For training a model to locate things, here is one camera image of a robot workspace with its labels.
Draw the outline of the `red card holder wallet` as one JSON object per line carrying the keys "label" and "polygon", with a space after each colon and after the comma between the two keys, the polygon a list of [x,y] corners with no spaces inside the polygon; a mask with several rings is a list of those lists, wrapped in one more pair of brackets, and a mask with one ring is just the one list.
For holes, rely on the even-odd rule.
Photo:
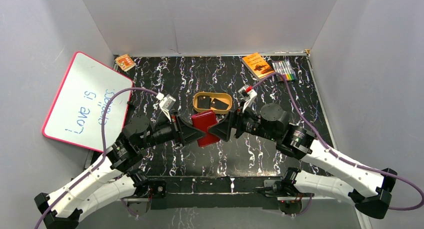
{"label": "red card holder wallet", "polygon": [[208,132],[209,127],[217,124],[216,114],[212,110],[207,110],[191,116],[192,124],[195,128],[205,132],[205,136],[197,140],[199,147],[205,147],[219,142],[221,139]]}

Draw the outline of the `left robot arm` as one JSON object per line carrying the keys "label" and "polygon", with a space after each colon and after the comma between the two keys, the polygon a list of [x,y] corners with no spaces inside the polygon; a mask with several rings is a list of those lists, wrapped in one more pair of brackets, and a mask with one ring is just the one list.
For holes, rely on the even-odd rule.
{"label": "left robot arm", "polygon": [[42,213],[36,226],[44,223],[48,229],[75,229],[83,217],[118,199],[144,197],[150,187],[137,166],[144,150],[169,141],[186,146],[205,135],[177,112],[162,117],[156,125],[144,115],[131,118],[90,167],[62,188],[35,197]]}

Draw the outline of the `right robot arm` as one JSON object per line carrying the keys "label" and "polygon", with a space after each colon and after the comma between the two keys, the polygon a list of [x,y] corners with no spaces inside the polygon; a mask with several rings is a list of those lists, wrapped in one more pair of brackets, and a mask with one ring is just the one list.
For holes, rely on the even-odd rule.
{"label": "right robot arm", "polygon": [[317,166],[329,173],[320,176],[290,167],[282,180],[266,180],[258,193],[267,197],[299,194],[330,197],[354,206],[361,213],[383,219],[389,210],[396,183],[388,176],[391,169],[369,171],[365,166],[331,147],[324,147],[316,135],[289,122],[289,114],[278,104],[264,105],[259,114],[251,109],[230,111],[210,126],[208,132],[223,141],[232,130],[238,138],[248,133],[275,142],[276,149],[289,158]]}

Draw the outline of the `black cards stack in tray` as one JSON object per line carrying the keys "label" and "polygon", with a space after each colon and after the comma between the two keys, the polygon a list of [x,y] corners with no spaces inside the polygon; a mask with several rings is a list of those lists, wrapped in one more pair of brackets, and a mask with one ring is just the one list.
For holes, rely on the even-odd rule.
{"label": "black cards stack in tray", "polygon": [[209,110],[211,108],[211,98],[207,95],[201,95],[197,98],[197,107],[199,109]]}

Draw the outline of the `small orange card box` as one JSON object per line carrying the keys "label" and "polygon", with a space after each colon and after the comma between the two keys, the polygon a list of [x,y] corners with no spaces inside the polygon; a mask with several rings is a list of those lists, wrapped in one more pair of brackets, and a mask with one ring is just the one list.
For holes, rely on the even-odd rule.
{"label": "small orange card box", "polygon": [[127,71],[129,71],[130,69],[132,69],[136,66],[136,63],[130,57],[129,54],[123,54],[123,55],[118,56],[115,59],[115,62],[118,65],[118,67],[124,72],[127,72]]}

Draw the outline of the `tan oval tray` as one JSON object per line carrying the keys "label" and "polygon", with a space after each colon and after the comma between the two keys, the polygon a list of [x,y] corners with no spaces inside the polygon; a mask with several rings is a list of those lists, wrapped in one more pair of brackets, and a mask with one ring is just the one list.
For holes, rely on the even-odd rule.
{"label": "tan oval tray", "polygon": [[233,98],[227,93],[201,91],[193,97],[193,107],[197,113],[212,110],[215,114],[224,115],[233,106]]}

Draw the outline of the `orange book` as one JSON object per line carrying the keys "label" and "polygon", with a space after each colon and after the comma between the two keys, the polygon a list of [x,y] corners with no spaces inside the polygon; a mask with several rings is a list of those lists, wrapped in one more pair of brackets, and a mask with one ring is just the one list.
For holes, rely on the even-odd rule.
{"label": "orange book", "polygon": [[249,69],[251,74],[258,81],[275,72],[264,57],[258,52],[242,57],[241,62]]}

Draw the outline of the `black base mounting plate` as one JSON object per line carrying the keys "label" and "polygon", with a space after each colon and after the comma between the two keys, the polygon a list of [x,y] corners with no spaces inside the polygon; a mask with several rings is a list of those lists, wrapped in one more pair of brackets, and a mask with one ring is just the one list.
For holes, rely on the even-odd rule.
{"label": "black base mounting plate", "polygon": [[123,201],[150,210],[174,208],[262,208],[299,211],[310,193],[282,186],[281,176],[151,176]]}

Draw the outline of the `coloured marker pen pack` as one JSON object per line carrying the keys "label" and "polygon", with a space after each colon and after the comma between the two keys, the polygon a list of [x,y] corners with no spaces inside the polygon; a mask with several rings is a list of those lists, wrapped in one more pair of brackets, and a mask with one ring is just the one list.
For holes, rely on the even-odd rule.
{"label": "coloured marker pen pack", "polygon": [[276,76],[276,79],[278,80],[278,82],[283,82],[284,78],[287,82],[293,82],[297,80],[294,68],[292,67],[288,59],[273,61],[272,67],[275,72],[278,72],[283,75],[283,77],[279,75]]}

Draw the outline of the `pink framed whiteboard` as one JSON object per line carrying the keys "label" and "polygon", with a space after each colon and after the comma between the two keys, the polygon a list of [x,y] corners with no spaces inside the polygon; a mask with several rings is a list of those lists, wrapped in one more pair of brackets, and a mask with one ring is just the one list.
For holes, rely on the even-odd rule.
{"label": "pink framed whiteboard", "polygon": [[76,52],[42,127],[50,139],[102,152],[101,126],[112,144],[124,125],[133,81],[83,52]]}

